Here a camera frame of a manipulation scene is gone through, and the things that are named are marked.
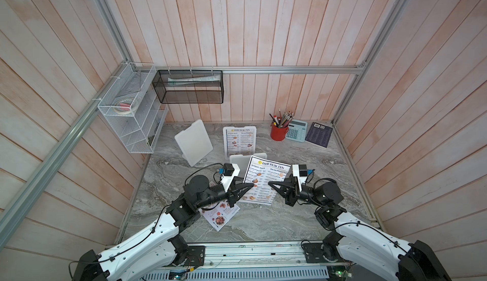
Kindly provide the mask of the red pen cup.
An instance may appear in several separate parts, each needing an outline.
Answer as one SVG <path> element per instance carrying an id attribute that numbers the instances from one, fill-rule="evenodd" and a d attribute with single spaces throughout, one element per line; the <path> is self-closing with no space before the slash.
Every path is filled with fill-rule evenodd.
<path id="1" fill-rule="evenodd" d="M 291 111 L 285 111 L 284 114 L 271 115 L 271 132 L 270 137 L 274 141 L 283 141 L 289 130 L 289 125 L 294 118 L 294 114 Z"/>

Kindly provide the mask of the tape roll on shelf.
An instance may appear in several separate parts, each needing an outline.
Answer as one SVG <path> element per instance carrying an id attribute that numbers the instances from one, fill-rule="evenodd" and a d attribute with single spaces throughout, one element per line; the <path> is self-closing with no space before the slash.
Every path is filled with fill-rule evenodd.
<path id="1" fill-rule="evenodd" d="M 134 98 L 125 98 L 116 103 L 114 111 L 118 115 L 129 115 L 136 112 L 138 103 Z"/>

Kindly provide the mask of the dark purple card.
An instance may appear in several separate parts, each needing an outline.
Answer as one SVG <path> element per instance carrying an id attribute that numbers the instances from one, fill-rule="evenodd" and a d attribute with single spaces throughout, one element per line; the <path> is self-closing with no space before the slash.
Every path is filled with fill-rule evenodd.
<path id="1" fill-rule="evenodd" d="M 313 122 L 306 134 L 305 141 L 327 148 L 332 132 L 332 127 Z"/>

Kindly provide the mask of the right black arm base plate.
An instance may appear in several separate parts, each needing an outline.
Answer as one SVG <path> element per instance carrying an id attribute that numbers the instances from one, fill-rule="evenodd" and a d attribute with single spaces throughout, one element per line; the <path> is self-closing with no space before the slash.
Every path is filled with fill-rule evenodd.
<path id="1" fill-rule="evenodd" d="M 301 242 L 301 249 L 306 258 L 307 263 L 346 263 L 351 264 L 350 261 L 342 258 L 337 249 L 328 244 L 312 243 L 308 240 Z"/>

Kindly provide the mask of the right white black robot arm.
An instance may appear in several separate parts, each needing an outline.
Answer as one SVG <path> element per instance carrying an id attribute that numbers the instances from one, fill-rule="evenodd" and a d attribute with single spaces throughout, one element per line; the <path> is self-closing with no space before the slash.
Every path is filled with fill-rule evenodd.
<path id="1" fill-rule="evenodd" d="M 320 246 L 303 245 L 304 252 L 328 262 L 350 261 L 385 280 L 450 280 L 429 245 L 398 239 L 375 228 L 340 206 L 341 190 L 333 179 L 310 187 L 290 177 L 268 183 L 289 206 L 299 201 L 317 206 L 315 217 L 328 230 Z"/>

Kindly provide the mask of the aluminium front rail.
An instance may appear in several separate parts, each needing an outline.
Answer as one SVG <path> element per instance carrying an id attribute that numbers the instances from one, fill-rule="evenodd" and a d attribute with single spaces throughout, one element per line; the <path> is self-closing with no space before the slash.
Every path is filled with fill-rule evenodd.
<path id="1" fill-rule="evenodd" d="M 241 242 L 189 244 L 204 245 L 204 268 L 291 267 L 305 264 L 342 266 L 344 263 L 307 263 L 301 242 Z"/>

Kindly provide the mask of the paper inside black basket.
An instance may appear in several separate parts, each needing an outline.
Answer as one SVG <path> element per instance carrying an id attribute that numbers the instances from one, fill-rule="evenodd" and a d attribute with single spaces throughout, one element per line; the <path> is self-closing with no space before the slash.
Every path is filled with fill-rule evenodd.
<path id="1" fill-rule="evenodd" d="M 167 85 L 170 87 L 208 87 L 218 86 L 221 82 L 220 75 L 199 76 L 199 77 L 169 77 Z"/>

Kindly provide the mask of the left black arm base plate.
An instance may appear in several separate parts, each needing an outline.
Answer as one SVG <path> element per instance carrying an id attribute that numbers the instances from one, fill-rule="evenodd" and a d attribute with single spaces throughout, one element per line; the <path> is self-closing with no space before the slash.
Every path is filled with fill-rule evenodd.
<path id="1" fill-rule="evenodd" d="M 204 245 L 190 245 L 185 251 L 176 253 L 176 257 L 172 262 L 163 264 L 161 267 L 201 267 L 205 262 L 205 250 L 206 247 Z"/>

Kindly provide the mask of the black mesh wall basket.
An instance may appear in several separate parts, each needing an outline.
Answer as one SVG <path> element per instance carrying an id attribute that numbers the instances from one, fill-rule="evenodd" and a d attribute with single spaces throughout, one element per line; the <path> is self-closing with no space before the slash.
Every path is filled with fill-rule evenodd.
<path id="1" fill-rule="evenodd" d="M 169 77 L 199 77 L 220 75 L 218 86 L 208 87 L 170 87 Z M 162 104 L 222 104 L 224 102 L 223 73 L 219 70 L 157 70 L 152 81 L 158 99 Z"/>

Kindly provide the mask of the grey desk calculator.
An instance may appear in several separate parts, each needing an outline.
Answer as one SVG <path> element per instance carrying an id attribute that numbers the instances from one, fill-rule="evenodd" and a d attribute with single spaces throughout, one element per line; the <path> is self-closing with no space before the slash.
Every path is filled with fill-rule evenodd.
<path id="1" fill-rule="evenodd" d="M 304 142 L 308 130 L 308 123 L 293 119 L 288 125 L 286 139 L 298 142 Z"/>

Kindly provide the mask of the left red white menu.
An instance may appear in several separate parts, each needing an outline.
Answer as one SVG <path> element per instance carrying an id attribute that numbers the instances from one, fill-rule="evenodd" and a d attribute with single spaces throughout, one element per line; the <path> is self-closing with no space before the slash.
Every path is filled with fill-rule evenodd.
<path id="1" fill-rule="evenodd" d="M 228 201 L 211 204 L 207 208 L 199 209 L 201 215 L 219 232 L 240 211 L 237 205 L 231 207 Z"/>

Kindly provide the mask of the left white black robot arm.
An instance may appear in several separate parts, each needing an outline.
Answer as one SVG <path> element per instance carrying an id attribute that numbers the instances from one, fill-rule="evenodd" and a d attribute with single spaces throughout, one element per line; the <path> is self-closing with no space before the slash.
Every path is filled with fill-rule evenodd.
<path id="1" fill-rule="evenodd" d="M 200 210 L 221 201 L 233 207 L 253 186 L 238 176 L 227 176 L 214 186 L 206 176 L 194 176 L 143 230 L 103 252 L 83 254 L 71 279 L 137 280 L 158 267 L 185 261 L 188 246 L 181 233 L 200 218 Z"/>

